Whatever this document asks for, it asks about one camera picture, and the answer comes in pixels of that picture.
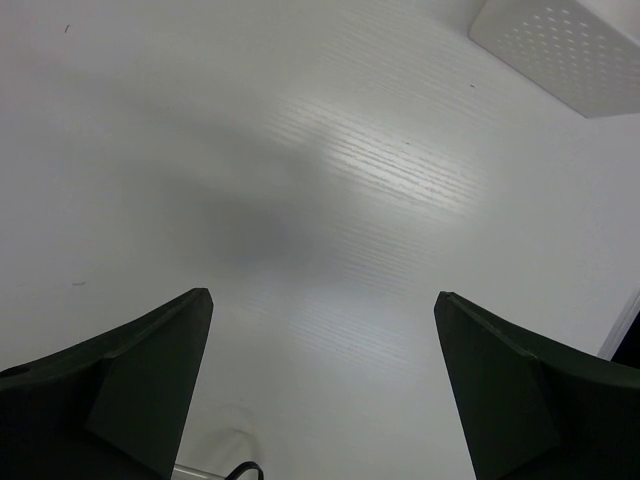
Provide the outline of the white perforated box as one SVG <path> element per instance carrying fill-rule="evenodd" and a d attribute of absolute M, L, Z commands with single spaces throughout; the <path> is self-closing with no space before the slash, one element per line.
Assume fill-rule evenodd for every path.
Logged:
<path fill-rule="evenodd" d="M 487 1 L 469 38 L 586 118 L 639 112 L 637 1 Z"/>

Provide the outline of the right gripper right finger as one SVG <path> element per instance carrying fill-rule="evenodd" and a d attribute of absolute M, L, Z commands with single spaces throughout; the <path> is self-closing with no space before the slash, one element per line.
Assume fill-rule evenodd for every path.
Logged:
<path fill-rule="evenodd" d="M 454 292 L 439 294 L 434 316 L 476 478 L 638 478 L 637 369 Z"/>

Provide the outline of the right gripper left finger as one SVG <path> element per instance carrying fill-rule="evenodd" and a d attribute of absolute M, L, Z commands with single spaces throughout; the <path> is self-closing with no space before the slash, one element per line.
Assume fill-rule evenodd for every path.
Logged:
<path fill-rule="evenodd" d="M 1 373 L 4 479 L 168 479 L 213 314 L 205 288 Z"/>

